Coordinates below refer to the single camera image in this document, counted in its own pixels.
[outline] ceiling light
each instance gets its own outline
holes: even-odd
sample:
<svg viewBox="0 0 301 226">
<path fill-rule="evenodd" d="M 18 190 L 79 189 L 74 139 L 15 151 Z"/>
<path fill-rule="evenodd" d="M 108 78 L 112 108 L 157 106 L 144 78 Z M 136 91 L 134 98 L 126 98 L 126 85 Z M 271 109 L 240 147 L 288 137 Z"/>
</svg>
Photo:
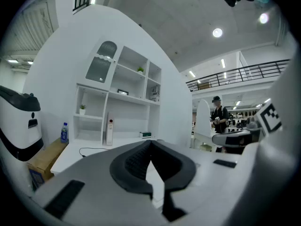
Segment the ceiling light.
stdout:
<svg viewBox="0 0 301 226">
<path fill-rule="evenodd" d="M 222 59 L 222 67 L 223 67 L 223 68 L 226 68 L 224 59 Z"/>
<path fill-rule="evenodd" d="M 266 24 L 268 22 L 268 20 L 269 20 L 269 16 L 266 13 L 261 14 L 259 17 L 259 21 L 262 24 Z"/>
<path fill-rule="evenodd" d="M 96 0 L 91 0 L 91 4 L 95 4 L 95 1 L 96 1 Z"/>
<path fill-rule="evenodd" d="M 196 77 L 192 71 L 189 71 L 189 73 L 190 73 L 193 77 Z"/>
<path fill-rule="evenodd" d="M 220 28 L 216 28 L 216 29 L 213 30 L 212 34 L 213 34 L 214 37 L 219 38 L 222 35 L 222 30 Z"/>
</svg>

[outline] black cap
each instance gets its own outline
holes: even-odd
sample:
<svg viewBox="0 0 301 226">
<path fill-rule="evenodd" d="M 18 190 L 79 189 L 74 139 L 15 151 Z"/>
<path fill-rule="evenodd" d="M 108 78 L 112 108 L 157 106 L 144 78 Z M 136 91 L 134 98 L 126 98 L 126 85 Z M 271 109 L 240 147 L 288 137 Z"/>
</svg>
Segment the black cap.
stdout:
<svg viewBox="0 0 301 226">
<path fill-rule="evenodd" d="M 212 103 L 213 103 L 214 101 L 217 101 L 217 100 L 221 100 L 220 97 L 219 97 L 219 96 L 214 96 L 214 97 L 213 97 L 213 100 L 212 100 Z"/>
</svg>

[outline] vase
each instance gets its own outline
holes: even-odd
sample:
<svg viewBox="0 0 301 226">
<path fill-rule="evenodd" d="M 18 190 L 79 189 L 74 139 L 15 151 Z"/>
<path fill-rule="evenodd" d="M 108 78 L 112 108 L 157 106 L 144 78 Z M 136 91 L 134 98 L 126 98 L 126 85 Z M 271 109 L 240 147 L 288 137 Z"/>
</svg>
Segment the vase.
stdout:
<svg viewBox="0 0 301 226">
<path fill-rule="evenodd" d="M 84 115 L 86 113 L 86 110 L 85 109 L 79 109 L 79 114 L 80 115 Z"/>
</svg>

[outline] picture frame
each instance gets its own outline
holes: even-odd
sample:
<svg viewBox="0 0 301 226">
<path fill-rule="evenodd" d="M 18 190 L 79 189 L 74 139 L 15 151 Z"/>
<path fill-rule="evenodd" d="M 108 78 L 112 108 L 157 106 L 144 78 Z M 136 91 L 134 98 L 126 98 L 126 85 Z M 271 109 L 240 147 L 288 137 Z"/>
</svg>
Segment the picture frame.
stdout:
<svg viewBox="0 0 301 226">
<path fill-rule="evenodd" d="M 118 89 L 118 90 L 117 90 L 117 93 L 122 94 L 122 95 L 125 95 L 125 96 L 128 96 L 128 92 L 126 92 L 126 91 L 124 91 L 124 90 L 121 90 L 121 89 Z"/>
</svg>

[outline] water bottle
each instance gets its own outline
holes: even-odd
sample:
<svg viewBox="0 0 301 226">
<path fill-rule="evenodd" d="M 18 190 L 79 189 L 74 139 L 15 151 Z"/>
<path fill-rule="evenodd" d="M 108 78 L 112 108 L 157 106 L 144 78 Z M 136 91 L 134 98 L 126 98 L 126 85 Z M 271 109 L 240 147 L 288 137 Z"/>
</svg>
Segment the water bottle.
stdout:
<svg viewBox="0 0 301 226">
<path fill-rule="evenodd" d="M 64 125 L 62 127 L 62 131 L 61 131 L 61 142 L 62 143 L 66 143 L 68 142 L 68 124 L 66 122 L 64 122 Z"/>
</svg>

